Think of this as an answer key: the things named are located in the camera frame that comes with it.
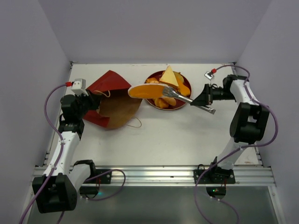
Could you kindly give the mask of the metal tongs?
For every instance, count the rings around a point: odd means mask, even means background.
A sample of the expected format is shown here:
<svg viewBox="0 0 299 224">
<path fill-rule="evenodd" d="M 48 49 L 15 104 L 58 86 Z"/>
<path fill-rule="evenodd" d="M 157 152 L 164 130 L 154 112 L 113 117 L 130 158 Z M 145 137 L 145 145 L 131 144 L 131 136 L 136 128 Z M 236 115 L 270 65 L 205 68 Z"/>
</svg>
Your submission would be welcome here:
<svg viewBox="0 0 299 224">
<path fill-rule="evenodd" d="M 185 97 L 179 93 L 177 93 L 172 87 L 164 87 L 163 89 L 163 96 L 165 97 L 171 97 L 171 98 L 175 98 L 175 99 L 178 99 L 178 100 L 181 100 L 187 104 L 190 104 L 193 99 L 191 98 L 188 98 L 188 97 Z M 208 107 L 208 106 L 196 106 L 197 108 L 199 109 L 202 109 L 210 114 L 215 114 L 216 110 L 211 108 L 211 107 Z"/>
</svg>

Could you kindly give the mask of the orange croissant bread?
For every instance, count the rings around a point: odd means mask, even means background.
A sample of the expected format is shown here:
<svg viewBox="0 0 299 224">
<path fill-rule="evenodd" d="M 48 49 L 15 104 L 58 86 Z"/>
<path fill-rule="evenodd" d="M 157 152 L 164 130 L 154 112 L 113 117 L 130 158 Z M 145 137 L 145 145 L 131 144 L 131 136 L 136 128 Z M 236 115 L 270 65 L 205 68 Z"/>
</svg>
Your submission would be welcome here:
<svg viewBox="0 0 299 224">
<path fill-rule="evenodd" d="M 175 106 L 176 105 L 176 100 L 175 98 L 171 98 L 171 97 L 163 97 L 162 98 L 166 103 L 168 103 L 171 106 Z"/>
</svg>

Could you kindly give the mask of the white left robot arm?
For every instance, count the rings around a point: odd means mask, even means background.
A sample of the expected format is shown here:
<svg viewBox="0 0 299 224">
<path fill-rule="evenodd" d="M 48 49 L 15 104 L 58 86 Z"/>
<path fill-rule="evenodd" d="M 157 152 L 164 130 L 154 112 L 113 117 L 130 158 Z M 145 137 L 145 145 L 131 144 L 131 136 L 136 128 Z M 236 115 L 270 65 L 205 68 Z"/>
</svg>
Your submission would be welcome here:
<svg viewBox="0 0 299 224">
<path fill-rule="evenodd" d="M 84 130 L 83 117 L 99 108 L 102 95 L 90 91 L 61 98 L 57 147 L 43 175 L 33 180 L 32 187 L 40 213 L 74 210 L 77 194 L 83 184 L 92 183 L 97 171 L 92 160 L 72 164 Z"/>
</svg>

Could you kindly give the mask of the fake sandwich slice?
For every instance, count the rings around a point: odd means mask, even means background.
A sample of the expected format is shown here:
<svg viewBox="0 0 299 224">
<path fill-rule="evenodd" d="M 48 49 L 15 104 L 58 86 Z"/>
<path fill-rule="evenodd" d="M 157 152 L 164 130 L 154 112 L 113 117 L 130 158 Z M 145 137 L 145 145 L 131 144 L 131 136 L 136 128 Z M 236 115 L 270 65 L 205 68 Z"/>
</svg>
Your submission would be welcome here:
<svg viewBox="0 0 299 224">
<path fill-rule="evenodd" d="M 178 82 L 171 66 L 168 66 L 166 70 L 162 73 L 159 82 L 163 84 L 167 84 L 174 88 L 178 88 Z"/>
</svg>

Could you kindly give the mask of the round seeded bread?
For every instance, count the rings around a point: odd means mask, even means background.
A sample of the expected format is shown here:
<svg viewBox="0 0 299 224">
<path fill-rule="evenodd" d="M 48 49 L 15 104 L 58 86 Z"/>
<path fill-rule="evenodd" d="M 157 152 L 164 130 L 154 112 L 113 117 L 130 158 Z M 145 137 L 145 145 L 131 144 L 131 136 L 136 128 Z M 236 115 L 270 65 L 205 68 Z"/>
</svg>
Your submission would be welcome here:
<svg viewBox="0 0 299 224">
<path fill-rule="evenodd" d="M 184 83 L 184 78 L 183 76 L 180 74 L 180 72 L 173 72 L 175 77 L 176 77 L 176 80 L 177 80 L 177 83 Z"/>
</svg>

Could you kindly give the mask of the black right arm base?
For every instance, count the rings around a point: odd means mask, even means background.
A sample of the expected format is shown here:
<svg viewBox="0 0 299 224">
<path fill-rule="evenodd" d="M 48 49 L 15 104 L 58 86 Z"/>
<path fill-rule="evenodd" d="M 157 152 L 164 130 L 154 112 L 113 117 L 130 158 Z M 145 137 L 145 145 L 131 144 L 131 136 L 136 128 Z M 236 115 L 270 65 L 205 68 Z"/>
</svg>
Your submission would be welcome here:
<svg viewBox="0 0 299 224">
<path fill-rule="evenodd" d="M 206 187 L 208 195 L 216 199 L 223 199 L 227 193 L 227 185 L 235 183 L 233 170 L 225 170 L 218 166 L 207 171 L 199 181 L 199 184 L 216 185 L 214 187 Z"/>
</svg>

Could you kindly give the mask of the long orange lumpy bread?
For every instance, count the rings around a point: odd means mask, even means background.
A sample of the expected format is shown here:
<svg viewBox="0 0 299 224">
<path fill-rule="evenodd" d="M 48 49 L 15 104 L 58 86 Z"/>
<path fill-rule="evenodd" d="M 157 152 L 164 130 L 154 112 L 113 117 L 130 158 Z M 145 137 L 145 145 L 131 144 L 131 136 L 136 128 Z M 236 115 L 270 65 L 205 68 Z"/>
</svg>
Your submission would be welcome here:
<svg viewBox="0 0 299 224">
<path fill-rule="evenodd" d="M 178 83 L 178 87 L 177 87 L 178 92 L 183 96 L 186 96 L 186 97 L 190 96 L 190 94 L 191 94 L 190 89 L 184 85 L 184 83 L 181 81 L 180 78 L 176 78 L 176 80 Z"/>
</svg>

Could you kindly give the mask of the red paper bag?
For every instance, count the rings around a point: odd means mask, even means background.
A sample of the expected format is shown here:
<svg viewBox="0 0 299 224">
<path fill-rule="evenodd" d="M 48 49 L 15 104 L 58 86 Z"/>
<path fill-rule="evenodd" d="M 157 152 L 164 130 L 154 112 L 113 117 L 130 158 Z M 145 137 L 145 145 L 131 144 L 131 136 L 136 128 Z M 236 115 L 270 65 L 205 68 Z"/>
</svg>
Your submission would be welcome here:
<svg viewBox="0 0 299 224">
<path fill-rule="evenodd" d="M 102 96 L 100 105 L 89 111 L 84 120 L 107 129 L 126 125 L 137 113 L 142 100 L 128 95 L 131 84 L 114 71 L 107 71 L 87 89 Z"/>
</svg>

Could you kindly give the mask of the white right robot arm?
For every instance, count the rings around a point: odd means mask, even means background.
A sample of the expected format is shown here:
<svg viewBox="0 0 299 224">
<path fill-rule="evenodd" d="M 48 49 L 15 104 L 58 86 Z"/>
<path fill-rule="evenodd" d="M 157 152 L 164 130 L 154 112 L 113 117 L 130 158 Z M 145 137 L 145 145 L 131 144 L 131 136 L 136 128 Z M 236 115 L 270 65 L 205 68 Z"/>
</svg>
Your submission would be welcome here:
<svg viewBox="0 0 299 224">
<path fill-rule="evenodd" d="M 214 160 L 217 167 L 208 171 L 208 178 L 213 183 L 224 179 L 223 170 L 233 168 L 243 149 L 263 138 L 270 114 L 268 109 L 257 103 L 246 77 L 228 75 L 222 83 L 222 87 L 205 84 L 201 94 L 191 102 L 197 107 L 207 107 L 216 100 L 234 100 L 237 103 L 229 128 L 230 140 Z"/>
</svg>

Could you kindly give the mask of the long twisted glazed bread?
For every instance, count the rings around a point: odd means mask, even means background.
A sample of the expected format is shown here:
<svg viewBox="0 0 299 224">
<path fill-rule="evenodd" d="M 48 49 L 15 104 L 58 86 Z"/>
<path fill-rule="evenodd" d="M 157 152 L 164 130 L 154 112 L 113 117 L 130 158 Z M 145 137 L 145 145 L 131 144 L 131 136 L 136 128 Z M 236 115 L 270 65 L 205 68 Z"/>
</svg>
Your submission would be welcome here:
<svg viewBox="0 0 299 224">
<path fill-rule="evenodd" d="M 148 78 L 146 80 L 146 83 L 147 84 L 159 84 L 158 80 L 155 78 Z M 165 108 L 169 107 L 169 103 L 167 103 L 162 98 L 153 98 L 152 100 L 154 101 L 155 106 L 158 108 L 165 109 Z"/>
</svg>

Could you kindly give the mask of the orange oval bread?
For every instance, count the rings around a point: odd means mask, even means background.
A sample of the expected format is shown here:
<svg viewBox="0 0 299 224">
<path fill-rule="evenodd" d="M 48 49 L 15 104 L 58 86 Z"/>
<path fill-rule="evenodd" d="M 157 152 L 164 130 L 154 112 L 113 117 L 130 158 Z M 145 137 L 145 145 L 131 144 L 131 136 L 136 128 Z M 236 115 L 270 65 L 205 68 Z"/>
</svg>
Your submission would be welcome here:
<svg viewBox="0 0 299 224">
<path fill-rule="evenodd" d="M 128 95 L 132 98 L 142 99 L 161 98 L 165 87 L 168 85 L 156 83 L 131 86 L 128 89 Z"/>
</svg>

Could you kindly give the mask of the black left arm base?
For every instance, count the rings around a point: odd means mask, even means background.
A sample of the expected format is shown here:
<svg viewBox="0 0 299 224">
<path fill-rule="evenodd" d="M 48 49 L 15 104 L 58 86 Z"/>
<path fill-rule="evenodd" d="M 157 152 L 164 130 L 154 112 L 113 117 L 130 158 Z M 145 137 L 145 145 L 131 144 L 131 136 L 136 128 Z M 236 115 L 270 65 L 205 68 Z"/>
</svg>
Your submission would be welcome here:
<svg viewBox="0 0 299 224">
<path fill-rule="evenodd" d="M 90 181 L 84 182 L 86 186 L 81 186 L 79 189 L 80 196 L 86 198 L 95 198 L 99 196 L 101 186 L 105 186 L 111 183 L 112 172 L 109 172 L 100 177 L 94 178 Z"/>
</svg>

